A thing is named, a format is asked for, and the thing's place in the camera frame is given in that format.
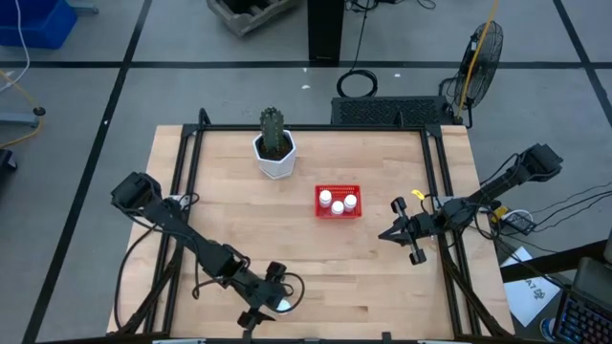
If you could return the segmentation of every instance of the red plastic crate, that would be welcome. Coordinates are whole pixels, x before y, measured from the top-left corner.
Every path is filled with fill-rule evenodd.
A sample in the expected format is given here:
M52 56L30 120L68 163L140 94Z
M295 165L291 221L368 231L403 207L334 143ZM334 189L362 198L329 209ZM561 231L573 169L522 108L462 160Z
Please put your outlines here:
M344 202L347 195L357 197L357 205L351 211L345 211L341 215L332 214L332 206L322 207L318 203L318 195L323 190L332 193L332 203ZM315 185L315 216L321 219L355 219L361 217L361 190L359 185Z

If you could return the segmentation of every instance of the wooden table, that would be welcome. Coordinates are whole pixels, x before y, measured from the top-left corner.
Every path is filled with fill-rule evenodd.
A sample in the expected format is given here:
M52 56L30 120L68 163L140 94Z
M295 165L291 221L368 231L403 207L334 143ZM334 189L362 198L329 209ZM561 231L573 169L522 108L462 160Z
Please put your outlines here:
M180 126L157 129L146 172L170 188L180 141ZM478 179L464 127L443 127L449 171L456 195L469 195ZM306 283L302 304L258 326L253 337L377 339L452 338L448 302L436 239L422 239L427 262L411 266L407 247L377 238L396 215L389 203L404 196L408 214L420 212L410 194L428 192L423 148L418 133L293 132L297 145L294 174L271 181L258 168L251 140L255 132L205 132L189 223L202 235L228 243L252 259L264 274L271 260L300 274ZM430 146L435 152L433 140ZM437 184L442 181L436 167ZM184 169L184 181L188 164ZM318 220L314 185L361 186L363 216L356 220ZM130 245L144 229L134 225ZM120 318L124 322L151 286L160 236L150 235L132 253L121 282ZM464 234L471 281L488 310L508 331L513 324L493 244L474 230ZM173 337L241 337L236 324L246 303L217 285L191 297L194 255L186 252L172 326ZM208 277L201 272L200 281ZM465 299L458 292L465 315ZM159 303L161 328L165 296ZM468 319L462 316L467 332ZM109 331L115 329L111 321Z

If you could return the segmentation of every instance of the cactus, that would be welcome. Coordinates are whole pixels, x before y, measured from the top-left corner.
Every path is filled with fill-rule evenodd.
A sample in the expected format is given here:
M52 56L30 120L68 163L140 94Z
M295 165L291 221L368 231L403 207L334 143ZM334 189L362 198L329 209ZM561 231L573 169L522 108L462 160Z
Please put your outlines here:
M263 150L267 156L282 159L286 153L287 140L283 134L283 114L274 107L269 107L261 113L261 137Z

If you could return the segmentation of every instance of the white cable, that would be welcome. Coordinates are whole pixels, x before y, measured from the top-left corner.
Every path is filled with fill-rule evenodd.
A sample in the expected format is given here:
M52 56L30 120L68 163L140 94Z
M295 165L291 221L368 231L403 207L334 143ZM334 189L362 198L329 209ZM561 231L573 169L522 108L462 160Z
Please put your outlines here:
M17 30L19 31L19 38L21 38L21 45L23 46L23 50L26 53L26 68L21 71L21 74L14 80L14 82L19 82L21 76L23 76L28 69L30 68L30 54L28 53L28 47L26 46L26 40L23 39L23 32L21 31L21 8L19 7L19 0L15 0L15 6L17 7ZM0 88L0 93L4 90L7 90L12 86L11 83L7 82L2 88Z
M504 216L501 217L502 220L506 220L508 219L511 215L516 214L516 213L523 213L523 214L527 214L529 216L529 219L531 220L531 222L534 221L534 215L532 215L529 211L524 210L524 209L517 209L517 210L513 210L507 214L504 214Z

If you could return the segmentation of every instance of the gray floor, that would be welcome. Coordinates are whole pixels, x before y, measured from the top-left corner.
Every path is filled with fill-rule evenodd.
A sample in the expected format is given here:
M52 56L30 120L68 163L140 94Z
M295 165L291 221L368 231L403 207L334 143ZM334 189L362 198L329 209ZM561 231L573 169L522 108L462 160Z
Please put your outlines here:
M122 61L143 0L98 1L98 16L82 16L64 47L33 50L36 61ZM368 15L361 60L458 61L468 37L489 13L477 0L436 0L426 11L415 1L380 5ZM591 60L612 61L605 0L563 0ZM552 1L503 0L496 21L505 35L502 60L579 62ZM342 59L354 57L361 16L345 15ZM153 0L135 61L297 61L307 58L302 6L244 39L232 36L202 0ZM2 61L23 59L0 47ZM379 96L429 96L451 69L371 69ZM256 123L274 105L288 123L327 123L336 80L345 69L131 69L102 148L66 263L38 340L102 335L108 323L117 268L129 223L109 204L110 190L133 170L144 170L155 127L196 119L206 107L215 123ZM21 340L35 298L73 202L116 69L31 69L23 85L48 110L41 134L13 148L19 170L0 191L0 333ZM612 71L597 70L612 92ZM349 94L368 81L346 83ZM28 111L14 90L0 109ZM502 201L537 209L598 183L611 181L612 128L583 69L499 70L474 111L470 142L478 174L487 177L512 152L549 143L564 159L548 183L513 190ZM27 129L0 127L0 141ZM602 201L575 220L525 240L560 250L603 239L611 227ZM542 252L530 248L534 255Z

